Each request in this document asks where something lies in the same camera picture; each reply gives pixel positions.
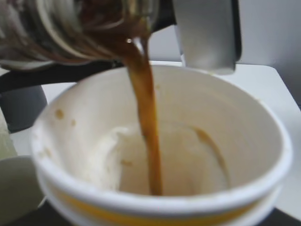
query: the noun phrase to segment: white table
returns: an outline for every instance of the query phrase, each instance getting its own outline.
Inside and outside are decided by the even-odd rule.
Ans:
[[[181,66],[180,62],[153,62]],[[301,112],[274,68],[258,65],[237,65],[233,75],[221,76],[268,104],[286,125],[294,146],[294,163],[277,202],[282,211],[301,220]],[[43,86],[48,102],[73,83]],[[11,135],[19,154],[29,154],[30,129]]]

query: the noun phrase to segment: coffee stain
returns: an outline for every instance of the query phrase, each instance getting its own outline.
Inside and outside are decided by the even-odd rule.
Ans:
[[[45,153],[49,158],[51,158],[52,154],[51,154],[51,151],[50,151],[48,148],[45,147],[44,153]]]
[[[56,110],[55,117],[59,120],[64,118],[64,112],[61,109]]]
[[[75,119],[72,119],[72,121],[71,121],[71,126],[76,126],[76,120]]]
[[[120,163],[123,166],[128,166],[128,167],[133,166],[133,163],[131,161],[127,161],[127,160],[124,160],[124,159],[121,160]]]
[[[195,127],[193,129],[196,132],[200,142],[207,143],[209,146],[212,147],[212,150],[217,159],[217,163],[219,164],[219,167],[222,169],[222,171],[224,172],[225,177],[227,179],[226,180],[228,183],[227,186],[228,186],[228,188],[231,188],[230,174],[229,174],[229,171],[227,168],[226,161],[225,161],[220,149],[218,148],[216,143],[211,139],[211,137],[207,133],[205,133],[203,130],[195,128]]]

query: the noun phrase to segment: gray background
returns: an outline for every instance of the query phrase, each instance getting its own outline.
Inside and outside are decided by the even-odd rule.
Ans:
[[[276,68],[301,105],[301,0],[239,3],[243,40],[240,63]],[[153,60],[180,60],[174,27],[153,35],[150,54]]]

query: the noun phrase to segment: white paper cup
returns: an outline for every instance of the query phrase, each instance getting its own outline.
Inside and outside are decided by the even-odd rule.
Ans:
[[[171,66],[154,66],[153,72],[170,196],[145,195],[146,154],[135,96],[126,69],[116,69],[63,93],[33,126],[32,154],[49,201],[79,226],[260,222],[292,161],[278,117],[215,76]],[[198,143],[191,128],[205,131],[218,152],[210,142]],[[120,182],[139,194],[119,191]]]

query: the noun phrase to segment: metal machine part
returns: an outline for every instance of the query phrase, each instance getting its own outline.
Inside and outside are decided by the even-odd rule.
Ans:
[[[233,73],[240,58],[236,0],[174,0],[185,64],[217,74]]]

